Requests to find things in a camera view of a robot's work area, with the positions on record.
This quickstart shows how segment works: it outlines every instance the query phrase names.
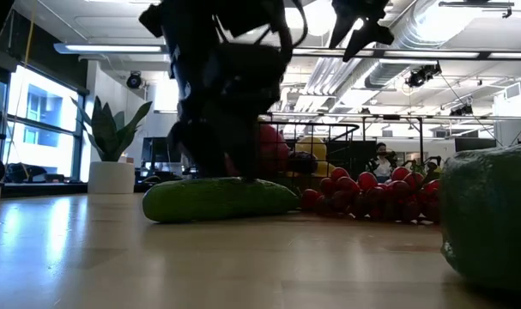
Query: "fluorescent light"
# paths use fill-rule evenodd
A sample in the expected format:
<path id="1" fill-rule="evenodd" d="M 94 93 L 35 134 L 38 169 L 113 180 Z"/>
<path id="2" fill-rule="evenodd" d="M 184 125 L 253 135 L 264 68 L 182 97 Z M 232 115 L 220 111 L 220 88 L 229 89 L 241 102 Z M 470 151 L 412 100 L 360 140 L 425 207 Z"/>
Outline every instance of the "fluorescent light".
<path id="1" fill-rule="evenodd" d="M 162 52 L 158 45 L 66 45 L 65 48 L 72 52 Z"/>
<path id="2" fill-rule="evenodd" d="M 489 58 L 519 59 L 521 52 L 492 52 Z"/>
<path id="3" fill-rule="evenodd" d="M 157 4 L 161 0 L 85 0 L 86 2 L 96 3 L 129 3 L 129 4 Z"/>
<path id="4" fill-rule="evenodd" d="M 380 59 L 381 64 L 418 64 L 418 65 L 436 65 L 437 60 L 415 60 L 415 59 Z"/>
<path id="5" fill-rule="evenodd" d="M 315 0 L 304 7 L 308 21 L 308 33 L 315 36 L 327 34 L 336 23 L 336 13 L 330 0 Z M 291 29 L 302 29 L 304 21 L 296 8 L 285 9 L 285 19 Z M 363 27 L 363 20 L 358 19 L 352 26 L 352 30 Z"/>
<path id="6" fill-rule="evenodd" d="M 385 56 L 395 58 L 477 58 L 479 52 L 469 51 L 386 51 Z"/>

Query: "table surface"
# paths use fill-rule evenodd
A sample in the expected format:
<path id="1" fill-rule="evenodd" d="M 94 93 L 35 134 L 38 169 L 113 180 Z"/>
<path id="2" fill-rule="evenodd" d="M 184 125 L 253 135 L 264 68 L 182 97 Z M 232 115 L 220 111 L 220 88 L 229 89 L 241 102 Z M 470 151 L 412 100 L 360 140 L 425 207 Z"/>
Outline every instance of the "table surface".
<path id="1" fill-rule="evenodd" d="M 157 225 L 141 195 L 0 205 L 0 308 L 502 308 L 438 227 L 308 215 Z"/>

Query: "red tomato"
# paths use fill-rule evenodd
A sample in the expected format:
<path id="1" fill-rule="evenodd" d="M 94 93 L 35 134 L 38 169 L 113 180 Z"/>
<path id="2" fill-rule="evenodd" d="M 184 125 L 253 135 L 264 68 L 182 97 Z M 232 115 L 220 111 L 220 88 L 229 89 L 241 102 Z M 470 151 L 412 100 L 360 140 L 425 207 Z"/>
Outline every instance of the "red tomato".
<path id="1" fill-rule="evenodd" d="M 355 196 L 352 201 L 352 205 L 350 207 L 352 215 L 354 215 L 355 219 L 363 219 L 366 214 L 369 213 L 369 203 L 365 200 L 365 195 L 360 193 Z"/>
<path id="2" fill-rule="evenodd" d="M 409 195 L 410 190 L 410 185 L 402 180 L 392 181 L 388 186 L 388 192 L 391 194 L 391 197 L 395 200 L 404 199 Z"/>
<path id="3" fill-rule="evenodd" d="M 426 208 L 422 211 L 426 219 L 432 222 L 439 222 L 441 220 L 441 213 L 439 210 L 439 203 L 436 201 L 428 202 Z"/>
<path id="4" fill-rule="evenodd" d="M 367 199 L 370 202 L 377 203 L 384 195 L 384 189 L 380 187 L 374 187 L 367 192 Z"/>
<path id="5" fill-rule="evenodd" d="M 336 191 L 335 182 L 332 181 L 330 178 L 321 179 L 321 182 L 319 183 L 319 188 L 321 189 L 321 192 L 328 197 L 333 195 L 333 193 L 335 193 Z"/>
<path id="6" fill-rule="evenodd" d="M 427 194 L 432 195 L 434 191 L 439 189 L 439 179 L 435 179 L 430 181 L 424 190 L 426 190 Z"/>
<path id="7" fill-rule="evenodd" d="M 364 191 L 369 191 L 379 184 L 377 178 L 369 172 L 361 173 L 360 177 L 357 179 L 357 182 L 360 188 Z"/>
<path id="8" fill-rule="evenodd" d="M 337 191 L 333 196 L 332 208 L 336 212 L 345 211 L 352 202 L 352 196 L 351 191 Z"/>
<path id="9" fill-rule="evenodd" d="M 409 201 L 403 205 L 403 221 L 411 222 L 417 220 L 419 215 L 421 215 L 421 208 L 416 201 Z"/>
<path id="10" fill-rule="evenodd" d="M 336 181 L 336 189 L 338 191 L 359 192 L 360 187 L 350 177 L 341 177 Z"/>
<path id="11" fill-rule="evenodd" d="M 332 181 L 337 181 L 338 179 L 340 179 L 342 177 L 349 178 L 349 174 L 348 174 L 348 171 L 346 171 L 345 169 L 343 169 L 341 167 L 335 168 L 332 171 L 332 173 L 330 174 L 330 178 L 332 179 Z"/>
<path id="12" fill-rule="evenodd" d="M 382 210 L 380 210 L 380 207 L 375 206 L 373 209 L 371 209 L 369 216 L 373 220 L 380 220 L 380 219 L 382 219 L 382 216 L 383 216 Z"/>
<path id="13" fill-rule="evenodd" d="M 302 192 L 302 198 L 300 200 L 300 207 L 303 210 L 313 210 L 315 202 L 318 200 L 320 196 L 321 194 L 315 190 L 304 190 L 304 192 Z"/>
<path id="14" fill-rule="evenodd" d="M 409 170 L 405 167 L 398 167 L 391 173 L 391 180 L 404 180 L 409 175 Z"/>
<path id="15" fill-rule="evenodd" d="M 330 205 L 331 199 L 322 195 L 315 202 L 313 210 L 315 210 L 315 212 L 318 214 L 326 214 L 328 212 L 331 212 Z"/>
<path id="16" fill-rule="evenodd" d="M 403 181 L 405 181 L 411 187 L 411 189 L 418 190 L 422 187 L 424 176 L 419 173 L 412 172 L 409 173 L 409 175 L 407 175 Z"/>

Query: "green object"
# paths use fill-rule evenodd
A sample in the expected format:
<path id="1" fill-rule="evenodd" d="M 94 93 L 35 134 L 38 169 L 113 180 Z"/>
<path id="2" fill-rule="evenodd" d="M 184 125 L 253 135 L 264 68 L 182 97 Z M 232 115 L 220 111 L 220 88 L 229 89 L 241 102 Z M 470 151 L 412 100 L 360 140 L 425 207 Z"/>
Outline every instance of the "green object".
<path id="1" fill-rule="evenodd" d="M 440 179 L 447 262 L 465 279 L 521 292 L 521 145 L 463 151 Z"/>
<path id="2" fill-rule="evenodd" d="M 102 108 L 102 103 L 98 97 L 94 100 L 91 118 L 75 100 L 73 100 L 73 103 L 79 109 L 83 122 L 92 128 L 92 133 L 90 133 L 87 126 L 83 125 L 88 133 L 88 140 L 98 150 L 101 160 L 117 162 L 121 154 L 134 140 L 134 135 L 139 127 L 138 123 L 146 117 L 152 102 L 140 106 L 127 125 L 124 125 L 124 112 L 118 112 L 113 116 L 109 104 L 105 103 Z"/>
<path id="3" fill-rule="evenodd" d="M 283 215 L 297 209 L 289 189 L 265 180 L 193 179 L 155 185 L 143 197 L 146 217 L 162 223 Z"/>

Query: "cucumber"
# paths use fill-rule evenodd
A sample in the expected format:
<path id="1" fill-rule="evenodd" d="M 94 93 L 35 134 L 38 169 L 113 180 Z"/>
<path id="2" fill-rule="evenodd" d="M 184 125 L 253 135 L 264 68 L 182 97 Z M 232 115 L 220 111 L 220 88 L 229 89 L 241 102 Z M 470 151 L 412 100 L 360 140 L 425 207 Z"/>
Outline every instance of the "cucumber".
<path id="1" fill-rule="evenodd" d="M 282 185 L 237 178 L 193 179 L 155 185 L 142 200 L 145 216 L 162 223 L 283 215 L 299 198 Z"/>

